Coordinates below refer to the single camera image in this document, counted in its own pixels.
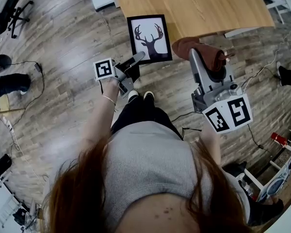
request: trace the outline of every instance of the office chair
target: office chair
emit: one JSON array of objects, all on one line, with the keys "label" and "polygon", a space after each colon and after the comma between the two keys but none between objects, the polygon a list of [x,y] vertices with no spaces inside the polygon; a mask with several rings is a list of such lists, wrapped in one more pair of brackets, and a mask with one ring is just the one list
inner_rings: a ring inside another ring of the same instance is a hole
[{"label": "office chair", "polygon": [[30,20],[28,18],[21,18],[19,17],[20,14],[24,11],[24,9],[29,5],[33,4],[33,1],[29,1],[26,3],[26,5],[22,8],[16,7],[19,0],[8,0],[6,4],[4,5],[4,8],[0,12],[0,34],[6,31],[8,29],[11,30],[12,26],[12,38],[15,39],[17,35],[14,34],[16,22],[18,20],[29,22]]}]

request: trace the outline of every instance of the gray top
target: gray top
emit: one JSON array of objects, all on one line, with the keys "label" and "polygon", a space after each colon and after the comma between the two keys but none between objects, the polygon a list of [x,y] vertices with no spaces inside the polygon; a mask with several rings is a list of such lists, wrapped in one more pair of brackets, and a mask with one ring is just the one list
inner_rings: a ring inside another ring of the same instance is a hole
[{"label": "gray top", "polygon": [[[104,213],[112,233],[133,202],[157,193],[190,198],[197,182],[190,145],[156,122],[139,122],[121,129],[112,137],[107,157]],[[245,192],[232,175],[224,174],[242,200],[248,221],[250,206]],[[212,183],[205,171],[201,188],[204,205],[207,205]]]}]

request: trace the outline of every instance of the floor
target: floor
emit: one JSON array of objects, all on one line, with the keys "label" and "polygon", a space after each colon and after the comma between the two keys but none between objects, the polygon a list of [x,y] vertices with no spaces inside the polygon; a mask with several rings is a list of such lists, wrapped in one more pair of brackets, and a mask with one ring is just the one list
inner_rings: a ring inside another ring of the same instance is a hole
[{"label": "floor", "polygon": [[[95,12],[91,0],[33,0],[34,6],[26,11],[30,22],[20,26],[18,39],[11,39],[8,32],[0,35],[0,54],[9,55],[13,63],[38,61],[44,71],[45,91],[26,111],[15,126],[17,140],[24,155],[12,150],[13,174],[8,187],[16,196],[30,204],[32,198],[41,202],[45,175],[52,172],[54,163],[60,162],[65,153],[79,146],[81,132],[100,95],[95,82],[93,61],[112,57],[121,61],[131,56],[129,33],[120,8],[109,7]],[[284,14],[285,24],[278,22],[272,13],[276,28],[257,29],[233,39],[222,35],[208,36],[202,42],[235,53],[230,62],[239,84],[258,72],[274,59],[283,37],[277,59],[291,69],[291,14]],[[275,63],[268,66],[276,72]],[[3,75],[28,73],[32,79],[30,91],[25,95],[9,94],[11,108],[20,108],[37,97],[43,88],[41,74],[32,63],[13,66]],[[196,88],[187,61],[173,55],[173,61],[146,65],[140,69],[141,77],[135,87],[143,93],[152,90],[157,106],[164,109],[171,119],[193,111],[191,93]],[[266,69],[252,79],[246,93],[249,96],[254,121],[250,127],[254,144],[247,127],[221,136],[223,163],[248,162],[254,174],[275,155],[280,147],[270,139],[272,132],[287,135],[291,128],[291,87],[281,87],[278,80]],[[116,119],[126,104],[119,99]],[[15,123],[21,113],[7,118]],[[181,127],[201,128],[203,116],[191,114],[175,122]],[[194,141],[196,131],[186,131],[185,140]],[[0,122],[0,157],[10,153],[12,140]]]}]

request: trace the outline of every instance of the brown towel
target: brown towel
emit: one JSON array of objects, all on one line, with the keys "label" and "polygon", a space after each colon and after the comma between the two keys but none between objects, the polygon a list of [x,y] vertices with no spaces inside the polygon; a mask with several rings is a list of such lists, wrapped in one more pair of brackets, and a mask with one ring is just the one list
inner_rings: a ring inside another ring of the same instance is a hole
[{"label": "brown towel", "polygon": [[190,50],[196,49],[202,55],[207,68],[214,72],[220,71],[226,65],[226,58],[231,56],[225,56],[221,49],[200,43],[198,37],[182,38],[172,45],[172,49],[178,57],[185,60],[189,60]]}]

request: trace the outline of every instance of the picture frame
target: picture frame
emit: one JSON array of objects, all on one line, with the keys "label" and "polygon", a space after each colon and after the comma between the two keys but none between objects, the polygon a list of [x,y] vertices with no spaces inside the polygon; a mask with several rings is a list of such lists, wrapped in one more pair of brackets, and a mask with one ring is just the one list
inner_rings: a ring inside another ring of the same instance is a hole
[{"label": "picture frame", "polygon": [[173,59],[164,15],[128,17],[127,23],[132,54],[145,52],[139,65]]}]

